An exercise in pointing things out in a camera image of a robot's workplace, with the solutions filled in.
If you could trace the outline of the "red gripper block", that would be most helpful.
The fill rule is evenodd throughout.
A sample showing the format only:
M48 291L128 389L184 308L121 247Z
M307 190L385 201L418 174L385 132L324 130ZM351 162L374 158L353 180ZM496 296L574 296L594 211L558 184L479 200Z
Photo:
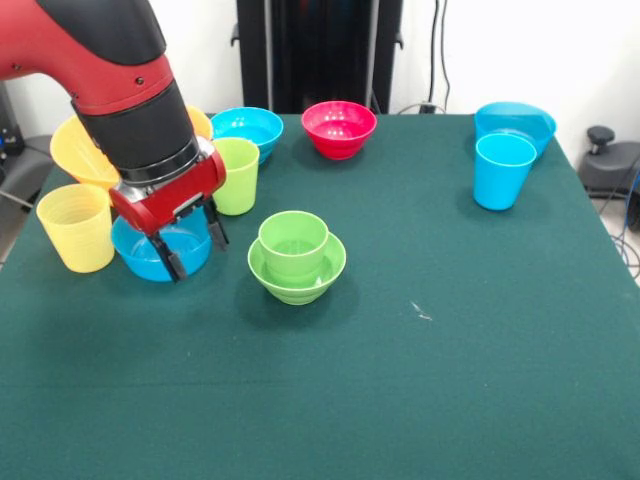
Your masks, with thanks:
M120 182L109 190L117 212L136 230L148 236L173 282L187 277L179 258L159 231L195 208L202 207L216 248L226 251L229 240L212 194L226 181L226 168L215 147L202 147L201 155L183 173L161 184L137 188Z

